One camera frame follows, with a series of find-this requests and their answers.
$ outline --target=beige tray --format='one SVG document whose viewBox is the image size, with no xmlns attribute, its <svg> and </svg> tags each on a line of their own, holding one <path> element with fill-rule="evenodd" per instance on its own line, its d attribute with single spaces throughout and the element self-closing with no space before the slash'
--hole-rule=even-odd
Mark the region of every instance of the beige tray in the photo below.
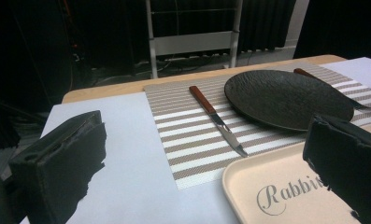
<svg viewBox="0 0 371 224">
<path fill-rule="evenodd" d="M 371 132 L 371 125 L 364 127 Z M 304 144 L 231 163 L 222 184 L 242 223 L 359 223 L 302 160 Z"/>
</svg>

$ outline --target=white wall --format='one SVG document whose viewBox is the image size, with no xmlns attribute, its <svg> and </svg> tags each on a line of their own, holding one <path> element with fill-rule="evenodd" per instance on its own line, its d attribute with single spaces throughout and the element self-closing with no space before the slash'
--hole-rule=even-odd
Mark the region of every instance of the white wall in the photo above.
<svg viewBox="0 0 371 224">
<path fill-rule="evenodd" d="M 302 24 L 307 14 L 309 0 L 297 0 L 290 20 L 290 27 L 287 33 L 285 47 L 296 47 L 299 35 L 301 34 Z"/>
</svg>

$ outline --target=round black plate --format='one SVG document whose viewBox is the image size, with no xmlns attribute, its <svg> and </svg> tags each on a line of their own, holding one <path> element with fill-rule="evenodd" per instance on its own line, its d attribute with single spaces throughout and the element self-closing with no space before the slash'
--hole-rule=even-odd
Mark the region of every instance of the round black plate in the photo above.
<svg viewBox="0 0 371 224">
<path fill-rule="evenodd" d="M 290 72 L 255 70 L 226 82 L 225 95 L 235 110 L 250 119 L 280 128 L 307 131 L 313 114 L 350 121 L 350 100 L 320 80 Z"/>
</svg>

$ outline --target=steak knife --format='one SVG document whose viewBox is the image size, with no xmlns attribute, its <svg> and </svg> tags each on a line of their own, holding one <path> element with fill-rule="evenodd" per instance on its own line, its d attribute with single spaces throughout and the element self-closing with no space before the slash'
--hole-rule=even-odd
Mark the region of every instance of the steak knife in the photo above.
<svg viewBox="0 0 371 224">
<path fill-rule="evenodd" d="M 214 121 L 215 125 L 217 126 L 218 130 L 220 130 L 223 138 L 228 142 L 229 146 L 237 152 L 242 157 L 248 157 L 246 151 L 244 151 L 243 146 L 237 141 L 235 135 L 231 132 L 228 126 L 223 122 L 220 116 L 217 114 L 217 111 L 214 107 L 210 104 L 210 102 L 206 99 L 202 92 L 200 92 L 199 88 L 196 86 L 191 86 L 189 91 L 193 95 L 193 97 L 199 102 L 199 104 L 205 109 L 206 113 L 211 117 Z"/>
</svg>

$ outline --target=knife blade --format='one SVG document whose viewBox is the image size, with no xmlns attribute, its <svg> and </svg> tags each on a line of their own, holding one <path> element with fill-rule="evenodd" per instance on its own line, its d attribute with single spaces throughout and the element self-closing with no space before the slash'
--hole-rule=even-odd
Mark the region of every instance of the knife blade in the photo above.
<svg viewBox="0 0 371 224">
<path fill-rule="evenodd" d="M 214 121 L 215 125 L 217 126 L 218 130 L 220 130 L 222 137 L 226 140 L 226 142 L 231 146 L 231 148 L 237 152 L 242 157 L 248 157 L 249 155 L 243 149 L 243 146 L 237 141 L 235 135 L 231 132 L 228 126 L 223 122 L 220 116 L 217 114 L 217 111 L 214 107 L 210 104 L 210 102 L 206 99 L 203 93 L 197 88 L 196 86 L 191 86 L 189 91 L 193 95 L 193 97 L 197 100 L 197 102 L 205 109 L 206 113 L 211 117 Z"/>
</svg>

